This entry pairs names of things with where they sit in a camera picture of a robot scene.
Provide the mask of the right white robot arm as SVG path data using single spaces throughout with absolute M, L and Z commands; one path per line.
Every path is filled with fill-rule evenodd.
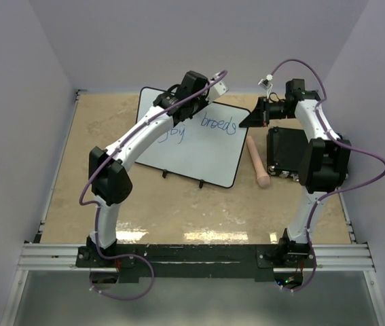
M 348 172 L 350 141 L 341 139 L 323 117 L 323 100 L 317 91 L 305 89 L 303 79 L 292 79 L 286 83 L 285 99 L 258 98 L 254 110 L 240 123 L 242 128 L 258 128 L 270 120 L 295 118 L 308 141 L 297 170 L 303 187 L 301 202 L 277 247 L 266 256 L 275 265 L 291 267 L 314 257 L 312 236 L 319 215 Z

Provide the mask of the white whiteboard black frame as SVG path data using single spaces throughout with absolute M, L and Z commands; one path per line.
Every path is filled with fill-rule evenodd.
M 160 136 L 136 160 L 219 187 L 233 186 L 248 129 L 249 110 L 213 102 Z

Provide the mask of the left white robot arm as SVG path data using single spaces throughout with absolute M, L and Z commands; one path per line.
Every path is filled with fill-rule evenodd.
M 115 226 L 121 203 L 132 191 L 129 170 L 143 152 L 180 122 L 191 119 L 221 96 L 211 94 L 225 72 L 209 79 L 188 71 L 180 84 L 156 96 L 144 116 L 116 142 L 89 154 L 88 181 L 79 196 L 82 206 L 96 206 L 94 229 L 88 240 L 94 245 L 91 257 L 100 266 L 115 260 Z

